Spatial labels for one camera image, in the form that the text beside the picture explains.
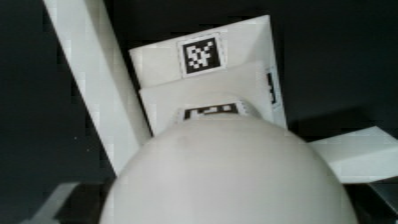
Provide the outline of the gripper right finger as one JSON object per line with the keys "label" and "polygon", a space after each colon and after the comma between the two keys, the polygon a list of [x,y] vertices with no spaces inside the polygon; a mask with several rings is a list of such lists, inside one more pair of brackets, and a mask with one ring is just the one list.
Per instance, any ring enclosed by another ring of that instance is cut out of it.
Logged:
{"label": "gripper right finger", "polygon": [[398,184],[374,183],[370,189],[374,224],[398,224]]}

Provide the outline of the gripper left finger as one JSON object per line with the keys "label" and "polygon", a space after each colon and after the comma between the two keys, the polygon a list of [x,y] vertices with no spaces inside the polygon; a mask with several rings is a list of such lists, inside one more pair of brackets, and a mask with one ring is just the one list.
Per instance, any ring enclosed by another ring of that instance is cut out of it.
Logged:
{"label": "gripper left finger", "polygon": [[34,216],[27,218],[20,224],[61,224],[61,221],[57,220],[57,213],[66,204],[66,200],[77,186],[77,182],[63,183],[57,186]]}

